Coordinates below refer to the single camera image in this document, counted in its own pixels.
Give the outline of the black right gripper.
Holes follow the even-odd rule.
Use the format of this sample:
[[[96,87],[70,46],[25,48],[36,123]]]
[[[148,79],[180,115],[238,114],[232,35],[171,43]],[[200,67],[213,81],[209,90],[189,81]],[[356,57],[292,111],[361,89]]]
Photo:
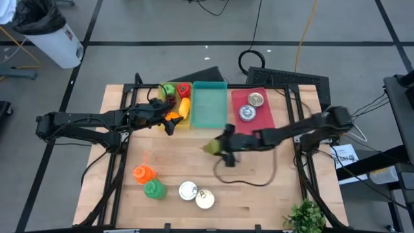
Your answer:
[[[224,153],[224,163],[226,167],[235,167],[236,159],[232,152],[237,151],[256,151],[261,147],[261,141],[255,135],[245,135],[234,133],[233,124],[225,125],[223,135],[226,135],[226,150],[231,151]]]

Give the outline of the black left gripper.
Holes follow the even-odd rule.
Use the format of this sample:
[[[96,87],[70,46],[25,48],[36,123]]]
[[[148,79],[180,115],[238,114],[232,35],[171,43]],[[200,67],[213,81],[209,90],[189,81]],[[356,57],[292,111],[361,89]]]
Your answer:
[[[171,109],[169,100],[162,101],[152,98],[148,104],[137,104],[129,112],[131,126],[154,126],[160,124],[168,109]],[[182,117],[164,120],[164,131],[167,135],[173,135],[175,126],[183,120]]]

